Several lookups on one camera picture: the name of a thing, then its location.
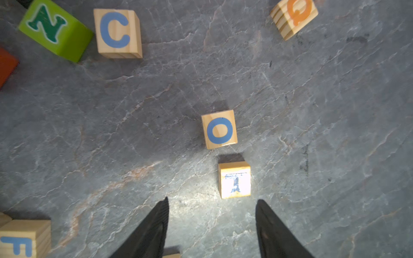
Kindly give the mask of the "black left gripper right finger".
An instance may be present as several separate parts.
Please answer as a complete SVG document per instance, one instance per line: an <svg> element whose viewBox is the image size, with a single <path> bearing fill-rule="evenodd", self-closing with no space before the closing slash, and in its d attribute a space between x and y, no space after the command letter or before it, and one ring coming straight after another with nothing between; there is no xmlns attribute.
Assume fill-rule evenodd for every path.
<svg viewBox="0 0 413 258"><path fill-rule="evenodd" d="M262 258L313 258L271 207L259 199L256 228Z"/></svg>

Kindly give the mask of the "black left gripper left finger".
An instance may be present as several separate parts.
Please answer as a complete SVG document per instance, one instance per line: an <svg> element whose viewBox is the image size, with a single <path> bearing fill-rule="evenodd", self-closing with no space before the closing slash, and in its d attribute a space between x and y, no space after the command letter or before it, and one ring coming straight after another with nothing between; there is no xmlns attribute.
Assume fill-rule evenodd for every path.
<svg viewBox="0 0 413 258"><path fill-rule="evenodd" d="M166 197L157 203L111 257L161 258L165 246L169 211L169 202Z"/></svg>

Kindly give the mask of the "wooden block orange A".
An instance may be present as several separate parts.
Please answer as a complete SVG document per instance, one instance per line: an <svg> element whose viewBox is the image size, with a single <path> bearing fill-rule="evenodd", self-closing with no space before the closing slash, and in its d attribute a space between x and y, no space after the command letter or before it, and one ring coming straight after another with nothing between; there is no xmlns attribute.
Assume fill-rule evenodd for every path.
<svg viewBox="0 0 413 258"><path fill-rule="evenodd" d="M162 258L181 258L179 253L163 256Z"/></svg>

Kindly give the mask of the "wooden block blue R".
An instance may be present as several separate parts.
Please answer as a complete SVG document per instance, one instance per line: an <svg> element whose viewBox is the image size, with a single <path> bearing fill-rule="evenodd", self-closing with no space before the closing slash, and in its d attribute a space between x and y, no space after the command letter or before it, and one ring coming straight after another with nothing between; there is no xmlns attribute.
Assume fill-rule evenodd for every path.
<svg viewBox="0 0 413 258"><path fill-rule="evenodd" d="M251 195L251 166L246 161L218 164L218 186L222 199Z"/></svg>

